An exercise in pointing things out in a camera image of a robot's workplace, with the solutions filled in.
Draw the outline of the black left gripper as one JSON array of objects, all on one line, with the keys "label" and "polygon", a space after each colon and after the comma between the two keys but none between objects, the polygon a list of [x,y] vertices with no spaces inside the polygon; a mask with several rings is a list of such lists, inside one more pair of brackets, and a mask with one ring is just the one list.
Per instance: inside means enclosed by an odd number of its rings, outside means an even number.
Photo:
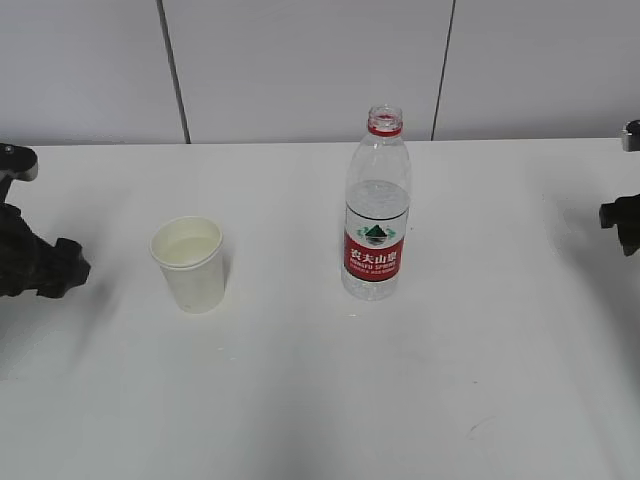
[{"label": "black left gripper", "polygon": [[50,245],[31,231],[17,207],[1,205],[1,296],[35,290],[59,299],[84,285],[90,269],[79,243],[58,238]]}]

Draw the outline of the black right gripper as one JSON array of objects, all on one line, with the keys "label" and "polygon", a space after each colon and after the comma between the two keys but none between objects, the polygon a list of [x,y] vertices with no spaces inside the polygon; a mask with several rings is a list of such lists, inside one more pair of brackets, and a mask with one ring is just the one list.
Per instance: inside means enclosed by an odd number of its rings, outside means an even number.
[{"label": "black right gripper", "polygon": [[599,209],[602,229],[616,227],[618,240],[626,257],[640,248],[640,195],[622,196],[614,202],[603,203]]}]

